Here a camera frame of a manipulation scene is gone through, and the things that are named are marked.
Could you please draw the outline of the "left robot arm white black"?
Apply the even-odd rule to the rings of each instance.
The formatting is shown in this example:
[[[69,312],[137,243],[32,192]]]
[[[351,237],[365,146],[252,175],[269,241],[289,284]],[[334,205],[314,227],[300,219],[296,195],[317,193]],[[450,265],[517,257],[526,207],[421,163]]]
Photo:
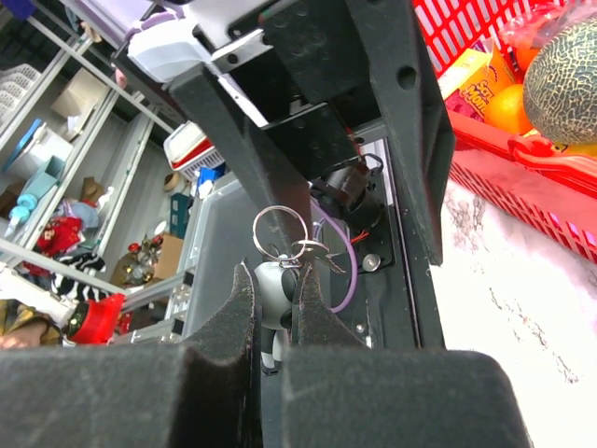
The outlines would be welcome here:
[[[289,243],[316,198],[382,243],[381,176],[400,250],[443,260],[454,134],[409,1],[166,1],[116,56],[134,86],[195,122]]]

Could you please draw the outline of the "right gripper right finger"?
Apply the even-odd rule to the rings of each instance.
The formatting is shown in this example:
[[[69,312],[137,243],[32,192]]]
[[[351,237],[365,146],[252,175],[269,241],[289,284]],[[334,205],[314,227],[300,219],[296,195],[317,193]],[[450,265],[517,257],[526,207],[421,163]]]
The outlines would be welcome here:
[[[355,447],[360,438],[357,360],[367,348],[325,304],[309,264],[293,301],[291,347],[282,380],[284,447]]]

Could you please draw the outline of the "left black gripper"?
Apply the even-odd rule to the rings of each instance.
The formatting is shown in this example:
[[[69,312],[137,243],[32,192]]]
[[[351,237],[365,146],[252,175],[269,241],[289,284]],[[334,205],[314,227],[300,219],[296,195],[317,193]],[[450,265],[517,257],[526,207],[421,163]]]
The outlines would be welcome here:
[[[268,124],[261,130],[203,63],[177,76],[169,93],[258,210],[299,214],[267,214],[281,242],[312,235],[305,178],[354,157],[349,130],[381,112],[404,206],[425,255],[442,263],[455,135],[410,1],[196,1],[193,18],[217,68]]]

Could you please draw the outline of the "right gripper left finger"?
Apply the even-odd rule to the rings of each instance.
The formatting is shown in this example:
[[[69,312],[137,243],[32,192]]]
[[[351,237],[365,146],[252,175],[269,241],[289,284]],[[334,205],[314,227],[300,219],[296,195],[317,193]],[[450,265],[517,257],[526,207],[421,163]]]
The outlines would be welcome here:
[[[261,397],[257,282],[245,262],[229,298],[185,340],[183,447],[259,447]]]

